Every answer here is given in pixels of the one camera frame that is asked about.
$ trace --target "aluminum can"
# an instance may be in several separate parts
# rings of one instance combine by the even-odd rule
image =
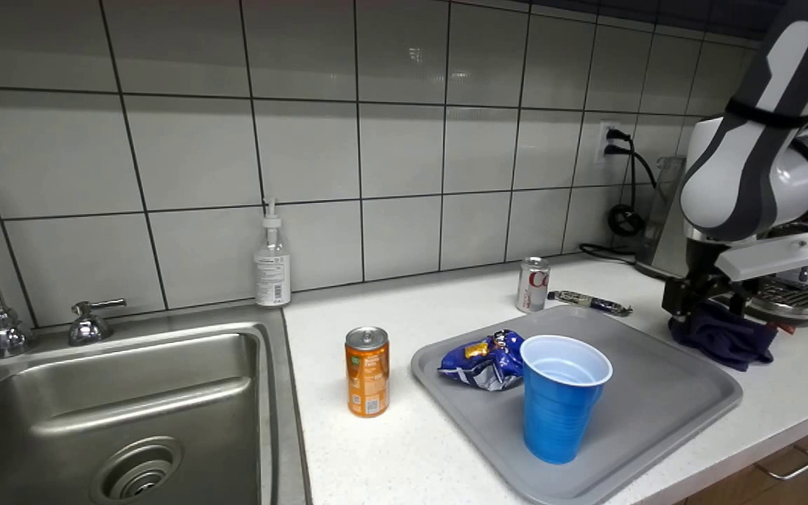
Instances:
[[[520,286],[515,286],[515,309],[520,312],[542,312],[544,309],[548,274],[549,274],[549,267],[542,256],[522,257]]]
[[[363,417],[386,409],[389,343],[385,328],[358,326],[344,337],[349,409]]]

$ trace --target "plastic tray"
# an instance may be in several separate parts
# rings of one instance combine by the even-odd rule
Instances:
[[[486,392],[438,375],[450,349],[499,328],[522,337],[570,335],[611,358],[614,375],[573,464],[549,466],[528,452],[522,387]],[[573,307],[427,344],[410,371],[515,493],[553,505],[602,502],[741,401],[741,385],[703,356]]]

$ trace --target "blue cup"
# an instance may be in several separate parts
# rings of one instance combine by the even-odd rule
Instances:
[[[591,409],[611,375],[608,358],[570,337],[535,335],[522,343],[522,438],[548,464],[579,455]]]

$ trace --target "sink basin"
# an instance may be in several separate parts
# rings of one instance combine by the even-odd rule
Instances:
[[[281,312],[221,309],[65,335],[0,358],[0,505],[309,502]]]

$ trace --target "white countertop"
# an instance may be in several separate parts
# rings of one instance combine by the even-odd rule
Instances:
[[[611,297],[622,323],[664,337],[661,283],[616,262],[560,257],[549,290]],[[301,420],[318,505],[337,502],[522,502],[410,375],[417,349],[520,318],[515,267],[312,291],[287,309]],[[344,335],[389,335],[389,409],[357,417],[344,406]],[[732,372],[741,405],[639,475],[608,502],[677,502],[808,434],[808,328],[781,335],[774,365]]]

